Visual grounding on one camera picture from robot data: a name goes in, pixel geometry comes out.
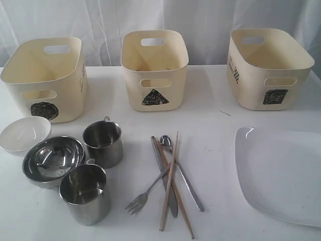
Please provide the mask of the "brown wooden chopstick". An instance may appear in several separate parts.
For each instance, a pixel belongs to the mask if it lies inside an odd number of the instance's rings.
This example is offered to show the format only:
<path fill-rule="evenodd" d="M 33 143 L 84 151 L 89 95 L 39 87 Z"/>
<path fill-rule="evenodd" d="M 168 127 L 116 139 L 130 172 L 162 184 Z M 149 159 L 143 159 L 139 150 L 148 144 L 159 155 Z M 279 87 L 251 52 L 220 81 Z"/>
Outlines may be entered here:
<path fill-rule="evenodd" d="M 164 164 L 165 166 L 168 166 L 169 163 L 168 163 L 168 161 L 167 161 L 167 159 L 166 159 L 166 156 L 165 156 L 165 154 L 164 154 L 164 151 L 163 151 L 163 148 L 162 148 L 160 142 L 157 141 L 156 143 L 157 143 L 157 147 L 159 148 L 159 151 L 160 151 L 160 155 L 161 155 L 161 157 L 162 157 L 162 162 L 163 162 L 163 164 Z M 182 199 L 181 199 L 179 190 L 178 190 L 177 185 L 176 185 L 176 183 L 175 183 L 175 170 L 173 170 L 172 188 L 173 188 L 174 193 L 175 193 L 175 195 L 176 195 L 176 199 L 177 199 L 177 202 L 178 202 L 178 207 L 180 208 L 180 211 L 181 211 L 181 213 L 182 213 L 182 216 L 183 216 L 183 218 L 184 218 L 184 221 L 185 221 L 185 223 L 186 223 L 186 226 L 187 226 L 187 228 L 188 228 L 188 230 L 189 230 L 189 232 L 190 232 L 191 239 L 194 239 L 194 232 L 193 232 L 193 230 L 192 230 L 192 226 L 191 226 L 191 224 L 190 224 L 190 221 L 189 221 L 187 212 L 186 212 L 186 210 L 185 210 L 183 201 L 182 201 Z"/>

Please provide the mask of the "white ceramic bowl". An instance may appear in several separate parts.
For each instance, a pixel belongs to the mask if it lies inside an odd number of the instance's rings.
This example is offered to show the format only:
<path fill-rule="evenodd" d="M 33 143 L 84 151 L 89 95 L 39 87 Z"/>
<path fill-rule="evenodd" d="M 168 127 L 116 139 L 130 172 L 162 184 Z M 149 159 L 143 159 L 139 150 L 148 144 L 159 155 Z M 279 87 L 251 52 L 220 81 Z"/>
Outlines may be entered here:
<path fill-rule="evenodd" d="M 1 149 L 7 153 L 24 157 L 39 142 L 47 139 L 52 130 L 49 120 L 41 116 L 18 119 L 1 132 Z"/>

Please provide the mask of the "stainless steel spoon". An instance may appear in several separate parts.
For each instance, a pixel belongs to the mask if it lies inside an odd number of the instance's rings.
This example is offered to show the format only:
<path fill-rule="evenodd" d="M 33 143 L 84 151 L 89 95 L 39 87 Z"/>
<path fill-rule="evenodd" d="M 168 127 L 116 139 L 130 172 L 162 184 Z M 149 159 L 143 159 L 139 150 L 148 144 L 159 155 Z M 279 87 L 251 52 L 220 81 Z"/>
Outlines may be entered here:
<path fill-rule="evenodd" d="M 173 154 L 173 142 L 171 140 L 171 138 L 167 135 L 162 135 L 160 137 L 160 144 L 162 145 L 162 147 L 164 148 L 164 150 L 168 153 L 170 153 L 171 155 Z M 196 191 L 194 190 L 192 184 L 190 183 L 182 165 L 180 164 L 180 162 L 178 161 L 178 159 L 176 158 L 176 164 L 179 167 L 181 176 L 187 186 L 188 191 L 190 192 L 190 195 L 192 196 L 194 203 L 196 204 L 198 210 L 200 212 L 204 212 L 205 211 L 205 207 L 203 205 L 203 203 L 201 202 L 200 198 L 198 197 Z"/>

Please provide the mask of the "cream bin with black triangle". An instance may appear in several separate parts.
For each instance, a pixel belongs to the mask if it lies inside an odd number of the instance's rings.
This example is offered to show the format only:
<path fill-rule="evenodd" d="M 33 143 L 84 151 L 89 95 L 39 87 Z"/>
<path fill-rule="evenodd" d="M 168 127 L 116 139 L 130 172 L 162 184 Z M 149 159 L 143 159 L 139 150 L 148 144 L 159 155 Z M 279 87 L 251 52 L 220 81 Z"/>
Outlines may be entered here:
<path fill-rule="evenodd" d="M 148 30 L 123 38 L 121 66 L 130 106 L 142 112 L 178 108 L 189 57 L 180 33 Z"/>

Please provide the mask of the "cream bin with black circle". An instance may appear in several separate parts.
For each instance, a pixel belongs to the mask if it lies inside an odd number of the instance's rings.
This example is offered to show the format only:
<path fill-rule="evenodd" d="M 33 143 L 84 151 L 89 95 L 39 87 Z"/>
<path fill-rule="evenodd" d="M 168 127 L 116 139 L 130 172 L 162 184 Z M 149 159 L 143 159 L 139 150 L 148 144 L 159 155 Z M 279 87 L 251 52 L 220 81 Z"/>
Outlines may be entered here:
<path fill-rule="evenodd" d="M 51 123 L 81 116 L 87 89 L 82 42 L 76 37 L 41 38 L 22 43 L 1 72 L 24 116 L 41 116 Z"/>

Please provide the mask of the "light wooden chopstick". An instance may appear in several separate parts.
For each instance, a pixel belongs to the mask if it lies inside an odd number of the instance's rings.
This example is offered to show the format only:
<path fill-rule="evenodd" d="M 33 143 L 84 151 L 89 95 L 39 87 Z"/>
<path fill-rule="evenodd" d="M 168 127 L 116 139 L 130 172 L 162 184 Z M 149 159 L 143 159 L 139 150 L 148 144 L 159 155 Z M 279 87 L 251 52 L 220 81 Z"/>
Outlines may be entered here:
<path fill-rule="evenodd" d="M 174 145 L 174 149 L 173 149 L 173 154 L 172 154 L 173 159 L 170 164 L 169 177 L 168 177 L 166 195 L 165 195 L 164 204 L 163 204 L 162 216 L 161 216 L 161 220 L 160 220 L 159 231 L 164 231 L 165 226 L 166 226 L 168 200 L 169 200 L 169 194 L 170 194 L 170 189 L 171 189 L 171 185 L 172 185 L 172 177 L 173 177 L 173 170 L 174 170 L 174 165 L 175 165 L 178 140 L 179 140 L 179 132 L 177 132 L 176 141 L 175 141 L 175 145 Z"/>

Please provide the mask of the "stainless steel fork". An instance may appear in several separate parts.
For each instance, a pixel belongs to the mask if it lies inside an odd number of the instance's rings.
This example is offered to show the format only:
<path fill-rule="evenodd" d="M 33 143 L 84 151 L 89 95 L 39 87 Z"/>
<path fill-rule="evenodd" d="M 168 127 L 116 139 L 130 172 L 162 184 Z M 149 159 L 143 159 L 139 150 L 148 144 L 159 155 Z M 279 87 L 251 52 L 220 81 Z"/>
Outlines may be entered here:
<path fill-rule="evenodd" d="M 156 177 L 156 179 L 152 182 L 148 189 L 144 193 L 138 195 L 132 202 L 129 203 L 125 210 L 127 210 L 130 215 L 137 214 L 143 209 L 143 207 L 147 203 L 149 192 L 156 185 L 159 179 L 162 179 L 166 174 L 168 174 L 169 170 L 170 165 L 168 164 L 166 168 L 161 171 L 161 173 Z"/>

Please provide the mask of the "white curtain backdrop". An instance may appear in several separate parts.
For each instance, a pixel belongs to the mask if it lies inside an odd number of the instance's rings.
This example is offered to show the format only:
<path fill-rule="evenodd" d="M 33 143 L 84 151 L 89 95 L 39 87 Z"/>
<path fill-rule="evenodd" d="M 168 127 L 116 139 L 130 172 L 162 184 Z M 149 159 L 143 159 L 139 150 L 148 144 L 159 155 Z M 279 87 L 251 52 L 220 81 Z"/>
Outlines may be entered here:
<path fill-rule="evenodd" d="M 77 37 L 88 66 L 118 66 L 123 38 L 141 30 L 179 32 L 192 65 L 224 64 L 230 33 L 276 28 L 320 67 L 320 1 L 1 1 L 1 65 L 24 41 Z"/>

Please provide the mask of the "cream bin with black square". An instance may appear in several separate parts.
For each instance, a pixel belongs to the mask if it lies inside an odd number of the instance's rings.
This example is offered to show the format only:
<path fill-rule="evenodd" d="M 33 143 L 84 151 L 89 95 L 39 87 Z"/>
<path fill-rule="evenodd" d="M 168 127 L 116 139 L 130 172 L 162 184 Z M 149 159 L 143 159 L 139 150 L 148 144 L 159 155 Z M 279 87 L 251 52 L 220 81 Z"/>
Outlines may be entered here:
<path fill-rule="evenodd" d="M 227 77 L 246 109 L 292 107 L 314 64 L 305 48 L 283 30 L 238 29 L 230 34 Z"/>

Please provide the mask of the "stainless steel knife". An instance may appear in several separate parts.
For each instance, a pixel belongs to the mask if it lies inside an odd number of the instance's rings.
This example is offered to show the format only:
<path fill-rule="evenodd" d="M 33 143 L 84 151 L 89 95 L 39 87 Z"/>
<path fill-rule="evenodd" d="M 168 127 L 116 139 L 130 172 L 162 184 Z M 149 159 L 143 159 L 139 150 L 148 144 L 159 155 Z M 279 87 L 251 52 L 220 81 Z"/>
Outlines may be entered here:
<path fill-rule="evenodd" d="M 155 158 L 159 167 L 159 170 L 162 172 L 165 168 L 168 167 L 167 161 L 164 160 L 164 152 L 162 148 L 160 147 L 160 144 L 158 144 L 157 139 L 154 136 L 151 136 L 151 143 L 154 150 Z M 170 188 L 169 193 L 169 200 L 168 200 L 168 206 L 172 212 L 173 217 L 178 216 L 178 203 L 176 200 L 176 196 L 173 190 L 173 187 Z"/>

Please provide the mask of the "white square plate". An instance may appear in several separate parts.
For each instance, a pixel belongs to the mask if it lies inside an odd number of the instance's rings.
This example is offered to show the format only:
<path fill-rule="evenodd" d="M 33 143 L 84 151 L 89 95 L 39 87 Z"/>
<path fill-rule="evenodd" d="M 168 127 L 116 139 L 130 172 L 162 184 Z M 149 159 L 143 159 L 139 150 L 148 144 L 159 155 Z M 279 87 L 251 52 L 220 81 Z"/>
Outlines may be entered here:
<path fill-rule="evenodd" d="M 240 127 L 235 164 L 242 194 L 271 218 L 320 227 L 320 134 Z"/>

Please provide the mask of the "stainless steel mug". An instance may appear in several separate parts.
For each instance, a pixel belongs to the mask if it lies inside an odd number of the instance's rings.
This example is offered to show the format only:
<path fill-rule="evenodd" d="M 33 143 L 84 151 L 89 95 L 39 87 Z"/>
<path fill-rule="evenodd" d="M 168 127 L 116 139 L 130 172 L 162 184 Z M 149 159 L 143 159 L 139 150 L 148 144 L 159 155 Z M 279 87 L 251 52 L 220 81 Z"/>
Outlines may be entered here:
<path fill-rule="evenodd" d="M 104 169 L 112 168 L 123 159 L 122 130 L 108 116 L 89 125 L 82 138 L 89 157 Z"/>
<path fill-rule="evenodd" d="M 95 159 L 69 171 L 60 183 L 59 194 L 74 219 L 83 225 L 100 222 L 111 210 L 107 173 Z"/>

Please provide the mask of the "stainless steel bowl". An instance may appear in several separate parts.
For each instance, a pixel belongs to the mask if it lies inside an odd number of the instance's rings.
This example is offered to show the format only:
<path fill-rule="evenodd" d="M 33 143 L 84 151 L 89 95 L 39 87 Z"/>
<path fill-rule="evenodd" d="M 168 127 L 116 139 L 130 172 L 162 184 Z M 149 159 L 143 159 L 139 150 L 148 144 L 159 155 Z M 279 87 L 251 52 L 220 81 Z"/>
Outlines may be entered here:
<path fill-rule="evenodd" d="M 66 173 L 83 164 L 82 143 L 70 136 L 55 136 L 33 146 L 22 163 L 24 176 L 40 188 L 55 188 Z"/>

